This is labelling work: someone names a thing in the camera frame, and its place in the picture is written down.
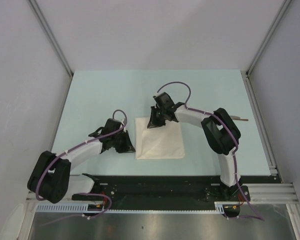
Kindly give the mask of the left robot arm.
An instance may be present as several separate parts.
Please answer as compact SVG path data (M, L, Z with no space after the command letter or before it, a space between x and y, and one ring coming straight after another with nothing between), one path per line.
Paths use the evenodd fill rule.
M27 182L27 189L36 194L39 201L56 204L66 195L74 182L71 171L105 151L114 148L119 154L134 153L127 120L109 118L105 126L88 135L84 142L57 155L48 150L42 152Z

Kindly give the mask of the white cloth napkin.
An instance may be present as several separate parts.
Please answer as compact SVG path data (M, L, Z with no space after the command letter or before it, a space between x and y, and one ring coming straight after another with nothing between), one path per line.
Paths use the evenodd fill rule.
M135 158L137 160L182 159L185 156L181 125L169 121L147 128L148 117L135 119Z

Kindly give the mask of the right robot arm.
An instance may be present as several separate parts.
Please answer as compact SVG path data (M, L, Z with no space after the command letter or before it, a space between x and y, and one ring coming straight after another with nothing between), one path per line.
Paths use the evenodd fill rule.
M234 160L239 148L241 132L224 108L207 112L187 107L183 102L174 103L166 93L153 96L155 105L151 107L148 129L160 128L169 122L188 123L203 130L210 148L218 155L221 196L232 201L239 194L236 184L240 180L237 162Z

